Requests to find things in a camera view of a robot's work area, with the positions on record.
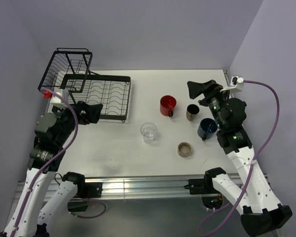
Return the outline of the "brown ribbed mug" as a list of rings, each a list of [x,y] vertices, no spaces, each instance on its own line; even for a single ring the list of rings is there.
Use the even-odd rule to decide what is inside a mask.
[[[186,119],[188,121],[194,120],[197,117],[199,111],[200,109],[196,104],[188,105],[186,109]]]

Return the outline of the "red ceramic mug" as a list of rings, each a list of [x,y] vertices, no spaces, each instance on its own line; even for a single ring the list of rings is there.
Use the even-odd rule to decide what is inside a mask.
[[[171,95],[165,95],[160,99],[160,112],[162,115],[172,117],[177,105],[176,99]]]

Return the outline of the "clear glass tumbler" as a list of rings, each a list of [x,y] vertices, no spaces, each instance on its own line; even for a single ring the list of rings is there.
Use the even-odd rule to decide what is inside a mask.
[[[141,135],[144,142],[152,143],[156,138],[157,127],[154,123],[144,123],[140,128]]]

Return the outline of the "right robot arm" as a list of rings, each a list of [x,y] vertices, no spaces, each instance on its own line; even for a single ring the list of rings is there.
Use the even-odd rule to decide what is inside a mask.
[[[217,139],[224,153],[235,166],[244,186],[240,188],[220,167],[207,170],[200,183],[189,180],[185,189],[195,193],[221,193],[240,214],[246,233],[257,237],[280,229],[292,217],[289,206],[283,205],[272,191],[257,161],[252,142],[242,123],[246,119],[247,104],[229,97],[230,91],[240,91],[246,83],[242,77],[234,76],[229,87],[215,80],[205,83],[188,81],[190,99],[204,95],[201,106],[208,107],[218,127]]]

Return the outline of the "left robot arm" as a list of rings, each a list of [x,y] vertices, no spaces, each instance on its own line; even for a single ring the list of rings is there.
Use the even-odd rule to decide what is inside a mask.
[[[34,147],[30,153],[25,185],[17,207],[0,237],[47,237],[57,215],[67,208],[72,198],[89,198],[85,177],[67,172],[58,190],[44,204],[51,181],[69,147],[65,142],[77,135],[78,125],[97,123],[103,104],[71,104],[60,113],[46,113],[35,128]]]

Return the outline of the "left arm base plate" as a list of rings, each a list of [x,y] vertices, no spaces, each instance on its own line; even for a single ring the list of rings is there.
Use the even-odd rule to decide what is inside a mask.
[[[83,198],[100,198],[102,195],[103,183],[102,182],[88,182],[85,183],[83,189]]]

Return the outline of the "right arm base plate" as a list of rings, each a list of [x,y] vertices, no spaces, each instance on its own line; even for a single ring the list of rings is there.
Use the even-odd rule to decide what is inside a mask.
[[[188,184],[184,186],[184,189],[189,190],[191,195],[203,195],[203,194],[215,194],[216,191],[211,185],[203,178],[189,179]]]

